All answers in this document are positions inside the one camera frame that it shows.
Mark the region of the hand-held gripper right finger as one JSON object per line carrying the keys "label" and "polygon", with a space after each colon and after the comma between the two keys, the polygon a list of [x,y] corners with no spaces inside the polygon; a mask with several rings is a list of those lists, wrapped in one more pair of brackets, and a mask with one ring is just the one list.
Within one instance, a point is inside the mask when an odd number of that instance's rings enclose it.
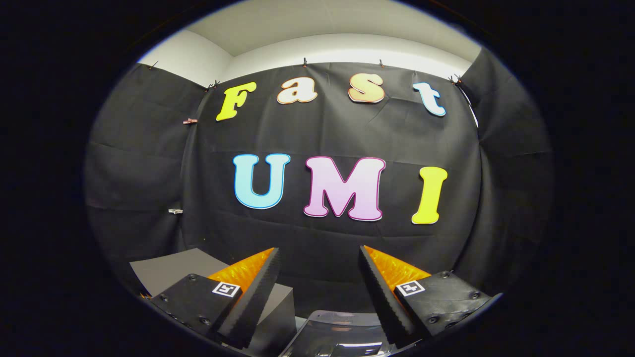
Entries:
{"label": "hand-held gripper right finger", "polygon": [[365,245],[359,268],[388,341],[400,348],[449,338],[501,298],[452,271],[430,274]]}

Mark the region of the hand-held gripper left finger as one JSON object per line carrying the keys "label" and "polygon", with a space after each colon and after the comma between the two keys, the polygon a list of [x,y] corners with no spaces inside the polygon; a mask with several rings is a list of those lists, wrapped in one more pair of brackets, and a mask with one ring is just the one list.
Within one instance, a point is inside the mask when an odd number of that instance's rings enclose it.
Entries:
{"label": "hand-held gripper left finger", "polygon": [[280,271],[280,251],[266,249],[202,276],[190,273],[150,299],[182,325],[218,343],[247,348]]}

